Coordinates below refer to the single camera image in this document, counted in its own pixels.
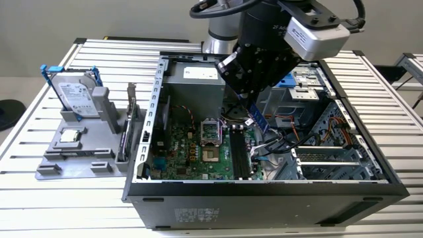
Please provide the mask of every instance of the label sticker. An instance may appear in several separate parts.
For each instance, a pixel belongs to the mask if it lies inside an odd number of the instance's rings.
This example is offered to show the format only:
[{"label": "label sticker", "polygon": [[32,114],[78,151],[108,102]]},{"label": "label sticker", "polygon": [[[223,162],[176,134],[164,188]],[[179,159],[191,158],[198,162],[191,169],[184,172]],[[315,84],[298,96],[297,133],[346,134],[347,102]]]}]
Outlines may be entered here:
[{"label": "label sticker", "polygon": [[186,67],[184,78],[219,79],[218,70],[207,67]]},{"label": "label sticker", "polygon": [[220,208],[175,208],[178,222],[215,222]]},{"label": "label sticker", "polygon": [[247,121],[246,121],[246,125],[251,125],[254,123],[254,120],[253,119],[249,119]]},{"label": "label sticker", "polygon": [[80,83],[59,83],[72,111],[83,117],[98,117],[99,113],[86,85]]}]

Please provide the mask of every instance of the connector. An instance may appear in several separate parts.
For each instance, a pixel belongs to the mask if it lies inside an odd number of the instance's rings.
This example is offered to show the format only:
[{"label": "connector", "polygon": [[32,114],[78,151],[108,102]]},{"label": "connector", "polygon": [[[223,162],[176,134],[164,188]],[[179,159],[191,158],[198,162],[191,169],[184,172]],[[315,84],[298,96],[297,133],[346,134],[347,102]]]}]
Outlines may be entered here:
[{"label": "connector", "polygon": [[150,133],[144,131],[143,142],[148,142],[148,139],[150,139]]}]

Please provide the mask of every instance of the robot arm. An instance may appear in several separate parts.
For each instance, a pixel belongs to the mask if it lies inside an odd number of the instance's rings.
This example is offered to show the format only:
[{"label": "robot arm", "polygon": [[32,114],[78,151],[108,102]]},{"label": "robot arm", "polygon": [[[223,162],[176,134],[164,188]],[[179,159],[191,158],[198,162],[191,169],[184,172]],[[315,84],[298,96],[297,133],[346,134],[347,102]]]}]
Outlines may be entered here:
[{"label": "robot arm", "polygon": [[250,0],[202,16],[203,9],[216,3],[216,0],[199,2],[191,16],[220,17],[242,11],[234,53],[215,66],[246,108],[257,101],[261,91],[275,86],[303,60],[335,56],[350,34],[359,32],[365,25],[363,10],[359,18],[341,20],[317,0]]}]

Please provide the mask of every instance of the blue drive bracket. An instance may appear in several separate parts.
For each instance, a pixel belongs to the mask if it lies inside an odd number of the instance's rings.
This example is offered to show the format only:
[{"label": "blue drive bracket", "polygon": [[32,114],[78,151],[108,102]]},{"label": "blue drive bracket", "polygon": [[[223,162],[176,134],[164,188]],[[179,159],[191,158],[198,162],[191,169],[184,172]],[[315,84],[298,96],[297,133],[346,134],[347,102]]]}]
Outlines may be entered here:
[{"label": "blue drive bracket", "polygon": [[[59,99],[59,101],[60,101],[60,103],[62,103],[62,106],[63,106],[63,111],[68,111],[68,110],[67,110],[67,107],[66,107],[66,104],[64,104],[64,102],[62,101],[62,98],[60,98],[60,96],[59,96],[59,93],[58,93],[58,91],[56,91],[56,89],[55,89],[55,87],[54,87],[52,80],[51,80],[51,78],[50,78],[50,75],[54,75],[54,74],[56,74],[56,73],[63,72],[63,71],[66,70],[66,68],[62,67],[62,66],[51,66],[51,67],[48,68],[48,70],[46,70],[46,69],[47,69],[47,65],[43,64],[42,67],[40,67],[42,75],[43,75],[43,77],[44,77],[44,79],[46,79],[46,81],[47,81],[48,86],[52,87],[52,89],[54,89],[54,91],[55,91],[55,94],[58,95],[58,99]],[[76,115],[78,121],[80,121],[80,120],[83,119],[82,115],[79,115],[79,114],[76,114],[76,113],[75,113],[75,115]]]},{"label": "blue drive bracket", "polygon": [[293,76],[293,73],[289,73],[287,76],[277,84],[277,87],[279,88],[295,88],[295,86],[297,86],[297,81]]},{"label": "blue drive bracket", "polygon": [[99,71],[99,69],[96,68],[96,66],[94,66],[94,67],[91,68],[91,71],[94,72],[95,81],[96,81],[98,85],[99,85],[100,87],[103,87],[103,81],[102,81],[102,78],[100,78],[100,71]]},{"label": "blue drive bracket", "polygon": [[253,120],[258,124],[262,132],[266,133],[270,129],[270,123],[267,122],[263,114],[261,113],[261,111],[258,109],[258,106],[254,103],[251,103],[249,113],[250,113],[250,117],[253,118]]}]

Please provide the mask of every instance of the small chip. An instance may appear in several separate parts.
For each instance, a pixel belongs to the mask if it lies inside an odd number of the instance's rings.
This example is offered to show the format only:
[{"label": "small chip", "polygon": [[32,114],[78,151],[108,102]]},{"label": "small chip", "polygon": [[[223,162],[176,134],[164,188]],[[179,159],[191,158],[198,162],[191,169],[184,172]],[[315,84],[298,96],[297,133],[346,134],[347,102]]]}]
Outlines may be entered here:
[{"label": "small chip", "polygon": [[60,136],[60,142],[78,142],[80,132],[78,130],[64,130]]},{"label": "small chip", "polygon": [[202,160],[203,162],[219,162],[219,148],[204,147]]},{"label": "small chip", "polygon": [[187,169],[186,168],[178,168],[176,169],[176,174],[178,175],[186,175],[187,174]]}]

